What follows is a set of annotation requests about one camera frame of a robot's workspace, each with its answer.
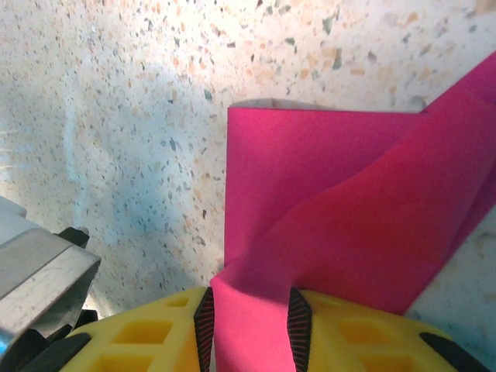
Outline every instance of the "speckled countertop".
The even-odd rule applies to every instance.
[[[0,193],[103,258],[113,314],[222,265],[226,109],[409,111],[496,50],[496,1],[36,0],[0,13]],[[496,212],[414,304],[496,366]]]

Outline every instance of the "terrazzo surface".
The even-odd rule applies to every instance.
[[[0,28],[0,193],[89,229],[111,315],[222,266],[230,105],[417,112],[496,50],[496,1],[4,1]],[[493,211],[409,315],[496,368],[495,282]]]

